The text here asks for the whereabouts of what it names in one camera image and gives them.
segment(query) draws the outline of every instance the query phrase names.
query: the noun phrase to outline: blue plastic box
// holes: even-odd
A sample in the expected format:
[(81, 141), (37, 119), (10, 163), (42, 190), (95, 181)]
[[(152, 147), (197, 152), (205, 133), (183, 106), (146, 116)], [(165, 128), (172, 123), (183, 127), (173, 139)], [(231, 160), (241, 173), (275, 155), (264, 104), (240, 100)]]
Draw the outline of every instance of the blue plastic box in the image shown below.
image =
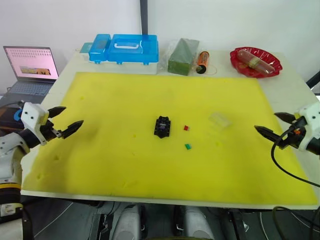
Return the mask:
[(97, 34), (89, 50), (89, 60), (95, 64), (107, 61), (110, 42), (110, 34)]
[(122, 64), (158, 63), (159, 49), (156, 35), (115, 34), (107, 51), (107, 60)]

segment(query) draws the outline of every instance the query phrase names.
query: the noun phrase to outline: gray floor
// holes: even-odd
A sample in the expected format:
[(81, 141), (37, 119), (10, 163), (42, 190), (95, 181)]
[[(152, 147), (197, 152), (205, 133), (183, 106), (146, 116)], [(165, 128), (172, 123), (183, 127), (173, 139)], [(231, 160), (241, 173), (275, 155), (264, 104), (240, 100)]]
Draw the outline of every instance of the gray floor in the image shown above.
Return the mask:
[[(116, 225), (122, 210), (129, 204), (127, 202), (115, 202), (113, 212), (113, 226)], [(29, 211), (32, 223), (33, 233), (37, 234), (48, 223), (56, 218), (66, 207), (70, 205), (69, 201), (60, 199), (45, 199), (33, 203), (26, 207)], [(105, 202), (101, 208), (95, 208), (80, 203), (73, 203), (63, 215), (61, 215), (53, 224), (39, 234), (35, 240), (87, 240), (90, 233), (93, 214), (109, 213), (113, 202)], [(148, 236), (153, 237), (172, 237), (172, 205), (145, 204), (147, 212)], [(229, 222), (224, 210), (218, 208), (201, 207), (205, 214), (215, 240), (236, 240), (233, 225)], [(302, 215), (312, 218), (313, 211), (299, 211)], [(307, 240), (309, 229), (298, 222), (288, 212), (278, 212), (277, 214), (284, 234), (289, 240)], [(259, 223), (259, 213), (243, 213), (244, 222), (249, 225), (246, 232), (248, 240), (265, 240)], [(263, 225), (269, 237), (269, 240), (281, 240), (274, 225), (271, 212), (262, 213)], [(320, 239), (320, 235), (314, 235), (315, 240)]]

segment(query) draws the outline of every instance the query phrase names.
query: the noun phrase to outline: laptop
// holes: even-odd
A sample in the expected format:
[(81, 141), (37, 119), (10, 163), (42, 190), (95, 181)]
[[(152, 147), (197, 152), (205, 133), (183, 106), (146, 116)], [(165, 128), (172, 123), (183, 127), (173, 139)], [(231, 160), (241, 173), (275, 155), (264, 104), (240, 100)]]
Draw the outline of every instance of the laptop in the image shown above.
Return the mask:
[(17, 82), (0, 99), (0, 106), (21, 100), (40, 104), (58, 79), (51, 49), (31, 46), (4, 46), (3, 48)]

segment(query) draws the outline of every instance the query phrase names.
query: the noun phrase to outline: red plate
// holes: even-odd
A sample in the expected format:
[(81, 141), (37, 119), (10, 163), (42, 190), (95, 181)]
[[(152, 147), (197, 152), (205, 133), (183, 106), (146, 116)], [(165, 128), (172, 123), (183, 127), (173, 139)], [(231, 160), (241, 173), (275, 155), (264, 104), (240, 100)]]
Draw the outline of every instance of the red plate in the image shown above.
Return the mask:
[[(262, 73), (254, 70), (253, 68), (248, 67), (248, 65), (244, 64), (237, 58), (237, 53), (241, 49), (247, 50), (251, 54), (265, 61), (267, 64), (270, 64), (272, 67), (274, 67), (275, 71), (269, 75), (263, 75)], [(282, 66), (278, 58), (276, 58), (271, 53), (265, 50), (255, 48), (255, 47), (250, 47), (250, 46), (238, 47), (232, 52), (230, 52), (230, 60), (231, 60), (232, 66), (238, 71), (238, 73), (246, 75), (249, 78), (261, 79), (261, 78), (273, 77), (273, 76), (279, 75), (280, 70), (282, 70)]]

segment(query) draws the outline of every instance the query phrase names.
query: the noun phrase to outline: small green block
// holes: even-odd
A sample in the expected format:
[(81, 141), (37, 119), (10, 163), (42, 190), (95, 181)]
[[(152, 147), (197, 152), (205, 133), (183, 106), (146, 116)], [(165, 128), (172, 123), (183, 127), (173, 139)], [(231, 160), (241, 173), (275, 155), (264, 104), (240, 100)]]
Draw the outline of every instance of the small green block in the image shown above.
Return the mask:
[(192, 149), (192, 146), (191, 146), (191, 144), (185, 144), (185, 147), (186, 147), (186, 149), (187, 149), (187, 150), (190, 150), (190, 149)]

